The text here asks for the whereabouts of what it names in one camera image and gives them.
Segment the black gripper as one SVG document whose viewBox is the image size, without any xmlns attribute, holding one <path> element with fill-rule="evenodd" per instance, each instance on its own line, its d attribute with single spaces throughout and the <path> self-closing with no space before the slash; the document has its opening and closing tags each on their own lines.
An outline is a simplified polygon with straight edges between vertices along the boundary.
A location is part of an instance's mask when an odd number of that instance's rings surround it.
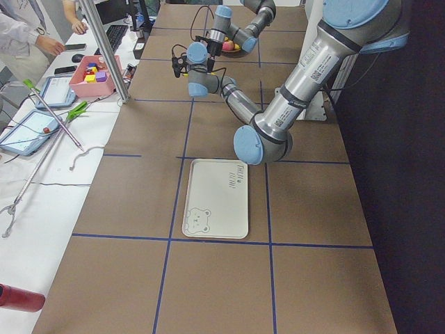
<svg viewBox="0 0 445 334">
<path fill-rule="evenodd" d="M 220 56 L 223 49 L 223 43 L 217 40 L 208 39 L 207 51 L 210 56 Z"/>
</svg>

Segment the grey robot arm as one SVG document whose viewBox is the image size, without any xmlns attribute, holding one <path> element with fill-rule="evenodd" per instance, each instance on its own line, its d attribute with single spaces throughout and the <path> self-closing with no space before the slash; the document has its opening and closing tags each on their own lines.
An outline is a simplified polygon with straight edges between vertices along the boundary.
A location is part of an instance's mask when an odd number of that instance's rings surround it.
<svg viewBox="0 0 445 334">
<path fill-rule="evenodd" d="M 231 40 L 240 49 L 235 54 L 249 54 L 257 46 L 260 33 L 272 24 L 276 16 L 274 1 L 240 1 L 254 17 L 245 26 L 240 26 L 233 18 L 233 10 L 218 5 L 214 11 L 213 26 L 207 36 L 207 51 L 210 57 L 223 53 L 225 38 Z"/>
<path fill-rule="evenodd" d="M 259 34 L 276 16 L 274 1 L 244 1 L 255 13 L 245 28 L 232 23 L 232 9 L 219 5 L 206 37 L 198 36 L 183 57 L 188 73 L 188 94 L 218 94 L 243 123 L 234 135 L 236 156 L 246 164 L 278 161 L 292 148 L 289 132 L 296 118 L 347 56 L 382 53 L 407 44 L 411 1 L 324 1 L 316 37 L 265 110 L 227 75 L 213 73 L 215 57 L 229 38 L 244 52 L 251 52 Z"/>
</svg>

